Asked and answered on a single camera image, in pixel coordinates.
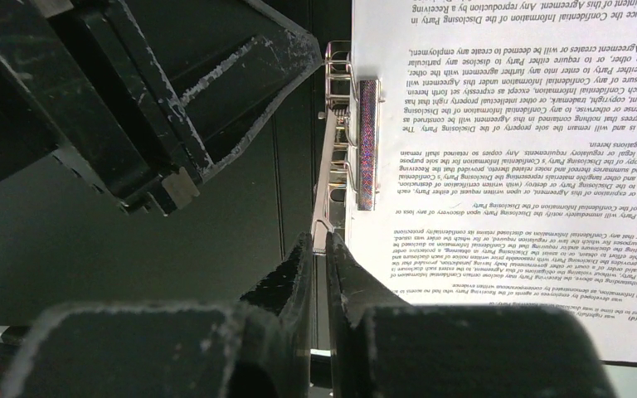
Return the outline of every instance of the clipboard clip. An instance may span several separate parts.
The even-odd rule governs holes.
[[[375,206],[380,82],[354,78],[350,50],[350,41],[331,41],[325,54],[325,110],[318,116],[326,119],[326,131],[311,227],[318,255],[325,253],[327,232],[345,238],[347,189],[359,211]],[[351,100],[357,104],[356,138],[350,131]],[[357,167],[348,161],[351,151]]]

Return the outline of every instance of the paper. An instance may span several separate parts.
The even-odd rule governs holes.
[[[384,101],[376,210],[348,196],[357,261],[411,303],[562,306],[637,362],[637,1],[353,15],[354,74]]]

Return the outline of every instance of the binder spine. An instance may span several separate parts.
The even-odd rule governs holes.
[[[319,117],[326,119],[326,135],[311,227],[317,255],[325,254],[327,232],[345,237],[346,190],[355,192],[358,210],[370,211],[375,206],[377,182],[379,81],[354,79],[350,41],[328,44],[325,67],[326,110]],[[351,99],[360,109],[357,139],[350,131]],[[357,170],[348,161],[351,151],[357,151]]]

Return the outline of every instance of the multicolored glitter strip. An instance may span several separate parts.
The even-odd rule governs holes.
[[[357,131],[359,169],[357,171],[357,209],[375,209],[377,185],[377,106],[380,99],[379,80],[360,80],[358,89],[359,120]]]

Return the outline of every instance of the dark background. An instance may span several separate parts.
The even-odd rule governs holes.
[[[322,49],[350,38],[350,0],[265,2]],[[323,69],[285,100],[245,154],[170,217],[126,216],[49,157],[1,182],[0,324],[27,325],[72,300],[237,299],[310,228],[322,110]],[[320,334],[317,345],[327,347]]]

